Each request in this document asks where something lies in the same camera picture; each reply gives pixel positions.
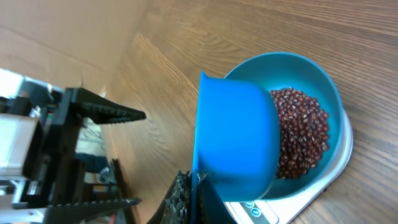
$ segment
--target table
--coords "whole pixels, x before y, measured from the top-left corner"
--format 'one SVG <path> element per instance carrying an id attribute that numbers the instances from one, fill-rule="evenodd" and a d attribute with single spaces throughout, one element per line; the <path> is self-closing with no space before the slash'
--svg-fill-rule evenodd
<path id="1" fill-rule="evenodd" d="M 334 79 L 354 129 L 343 174 L 296 223 L 398 222 L 398 2 L 153 0 L 106 97 L 147 119 L 105 126 L 146 223 L 189 170 L 200 71 L 223 77 L 271 51 L 305 55 Z"/>

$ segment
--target digital scale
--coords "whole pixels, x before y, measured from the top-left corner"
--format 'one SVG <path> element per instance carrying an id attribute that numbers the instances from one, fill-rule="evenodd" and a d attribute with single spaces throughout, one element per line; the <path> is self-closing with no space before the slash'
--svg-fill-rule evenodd
<path id="1" fill-rule="evenodd" d="M 344 112 L 344 133 L 336 160 L 326 173 L 303 192 L 279 200 L 226 202 L 230 214 L 242 224 L 286 224 L 316 199 L 345 169 L 353 151 L 353 129 Z"/>

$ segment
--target teal bowl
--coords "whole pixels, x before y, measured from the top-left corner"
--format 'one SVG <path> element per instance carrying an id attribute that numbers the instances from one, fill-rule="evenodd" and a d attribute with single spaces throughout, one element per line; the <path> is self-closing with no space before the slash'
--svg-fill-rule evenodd
<path id="1" fill-rule="evenodd" d="M 226 79 L 257 83 L 266 91 L 289 86 L 318 98 L 321 108 L 329 113 L 330 149 L 318 165 L 299 179 L 275 179 L 263 199 L 281 199 L 305 190 L 316 182 L 336 158 L 343 138 L 343 104 L 329 75 L 312 60 L 293 53 L 273 52 L 257 55 L 230 71 Z"/>

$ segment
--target pile of beans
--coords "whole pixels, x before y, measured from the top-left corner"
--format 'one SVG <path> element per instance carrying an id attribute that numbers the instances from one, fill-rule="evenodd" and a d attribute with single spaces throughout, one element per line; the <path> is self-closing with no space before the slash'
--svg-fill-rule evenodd
<path id="1" fill-rule="evenodd" d="M 270 91 L 280 125 L 278 179 L 297 179 L 315 167 L 329 149 L 329 114 L 318 100 L 293 88 Z"/>

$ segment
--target button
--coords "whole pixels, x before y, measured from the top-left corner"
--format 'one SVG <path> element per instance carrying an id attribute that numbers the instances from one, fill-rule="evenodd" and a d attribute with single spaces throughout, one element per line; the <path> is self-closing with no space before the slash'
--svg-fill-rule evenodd
<path id="1" fill-rule="evenodd" d="M 247 206 L 247 208 L 254 207 L 254 202 L 245 202 L 244 204 L 245 204 L 245 206 Z"/>
<path id="2" fill-rule="evenodd" d="M 258 208 L 252 208 L 251 209 L 251 214 L 254 217 L 260 217 L 261 216 L 261 211 Z"/>

